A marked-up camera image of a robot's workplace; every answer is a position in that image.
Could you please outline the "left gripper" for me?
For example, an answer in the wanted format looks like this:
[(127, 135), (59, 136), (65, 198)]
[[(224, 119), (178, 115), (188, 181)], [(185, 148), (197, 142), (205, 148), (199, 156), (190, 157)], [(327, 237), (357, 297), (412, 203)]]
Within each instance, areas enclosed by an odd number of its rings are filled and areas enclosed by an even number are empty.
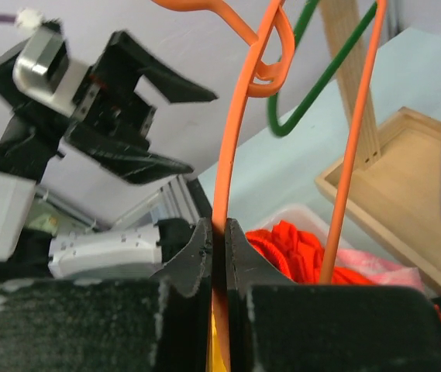
[(145, 77), (170, 103), (212, 102), (211, 91), (163, 64), (125, 30), (115, 31), (85, 78), (64, 141), (129, 184), (149, 184), (194, 168), (149, 151), (156, 108), (135, 93)]

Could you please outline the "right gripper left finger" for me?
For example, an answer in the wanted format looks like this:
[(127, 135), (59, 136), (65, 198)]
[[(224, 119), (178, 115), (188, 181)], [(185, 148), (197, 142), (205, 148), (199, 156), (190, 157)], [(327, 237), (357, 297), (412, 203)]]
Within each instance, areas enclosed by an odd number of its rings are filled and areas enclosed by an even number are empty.
[(0, 286), (0, 371), (205, 371), (212, 224), (148, 279)]

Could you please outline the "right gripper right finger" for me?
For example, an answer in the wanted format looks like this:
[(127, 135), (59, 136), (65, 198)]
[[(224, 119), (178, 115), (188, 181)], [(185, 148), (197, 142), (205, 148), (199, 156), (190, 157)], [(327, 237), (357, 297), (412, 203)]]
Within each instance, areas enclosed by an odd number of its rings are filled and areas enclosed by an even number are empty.
[(441, 322), (420, 291), (296, 284), (226, 224), (234, 371), (441, 371)]

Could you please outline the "bright orange shorts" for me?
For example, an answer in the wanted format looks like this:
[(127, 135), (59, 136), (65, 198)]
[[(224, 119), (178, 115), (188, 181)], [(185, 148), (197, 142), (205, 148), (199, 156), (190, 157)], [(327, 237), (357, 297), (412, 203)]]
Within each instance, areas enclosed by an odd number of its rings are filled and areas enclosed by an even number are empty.
[(245, 237), (262, 257), (289, 279), (298, 284), (319, 282), (324, 247), (314, 234), (282, 220), (271, 229), (251, 230)]

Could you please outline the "orange plastic hanger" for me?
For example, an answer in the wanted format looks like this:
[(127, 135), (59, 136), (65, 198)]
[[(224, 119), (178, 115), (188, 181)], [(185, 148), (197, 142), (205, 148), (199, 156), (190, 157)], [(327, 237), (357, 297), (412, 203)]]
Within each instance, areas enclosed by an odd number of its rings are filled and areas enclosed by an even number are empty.
[[(270, 2), (257, 31), (253, 31), (229, 4), (224, 1), (160, 1), (158, 4), (161, 7), (176, 12), (202, 10), (214, 12), (250, 47), (233, 92), (226, 119), (219, 152), (212, 206), (212, 227), (214, 232), (212, 251), (212, 314), (215, 316), (222, 358), (227, 371), (231, 371), (233, 370), (231, 362), (233, 353), (229, 340), (225, 230), (236, 146), (248, 99), (269, 97), (278, 92), (284, 84), (295, 54), (295, 37), (281, 1)], [(374, 28), (353, 110), (350, 134), (343, 161), (343, 171), (341, 173), (319, 277), (319, 281), (322, 284), (329, 284), (332, 280), (363, 112), (367, 102), (370, 79), (374, 69), (374, 61), (381, 38), (381, 29), (387, 6), (386, 1), (379, 1), (377, 4)]]

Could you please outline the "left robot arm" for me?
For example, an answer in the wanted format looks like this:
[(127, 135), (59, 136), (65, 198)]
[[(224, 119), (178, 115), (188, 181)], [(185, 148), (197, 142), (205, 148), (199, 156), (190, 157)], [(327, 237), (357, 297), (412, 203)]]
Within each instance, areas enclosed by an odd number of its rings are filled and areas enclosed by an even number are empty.
[(149, 184), (190, 165), (150, 151), (156, 109), (135, 91), (146, 78), (172, 104), (211, 102), (216, 94), (182, 77), (114, 32), (98, 60), (70, 58), (60, 29), (41, 26), (0, 57), (0, 96), (12, 118), (0, 140), (0, 278), (69, 277), (130, 267), (145, 274), (190, 239), (178, 218), (117, 232), (54, 238), (25, 226), (48, 163), (66, 143), (129, 184)]

